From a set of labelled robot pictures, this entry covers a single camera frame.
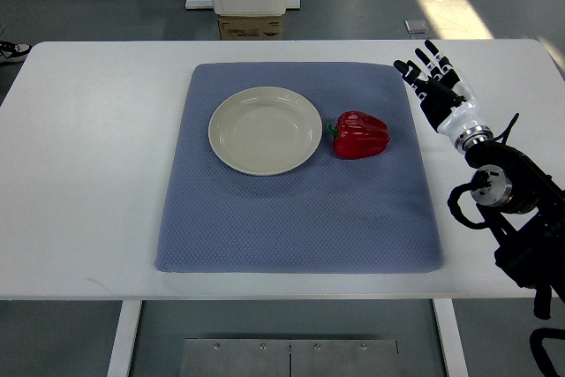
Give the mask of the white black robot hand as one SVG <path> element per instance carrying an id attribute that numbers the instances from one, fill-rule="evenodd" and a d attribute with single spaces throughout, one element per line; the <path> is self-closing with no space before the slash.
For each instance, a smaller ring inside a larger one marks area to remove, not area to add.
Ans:
<path id="1" fill-rule="evenodd" d="M 477 96 L 432 41 L 424 45 L 425 49 L 415 49 L 419 64 L 396 60 L 393 66 L 419 99 L 429 125 L 462 154 L 492 140 L 493 132 L 480 117 Z"/>

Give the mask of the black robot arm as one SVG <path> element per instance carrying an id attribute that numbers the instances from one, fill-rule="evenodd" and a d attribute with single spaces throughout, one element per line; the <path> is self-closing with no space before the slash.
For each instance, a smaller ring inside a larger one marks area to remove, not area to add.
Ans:
<path id="1" fill-rule="evenodd" d="M 564 191 L 508 145 L 510 132 L 466 148 L 465 161 L 475 172 L 451 191 L 448 208 L 465 227 L 491 231 L 499 245 L 496 266 L 517 286 L 535 291 L 533 313 L 548 320 L 552 296 L 564 296 Z"/>

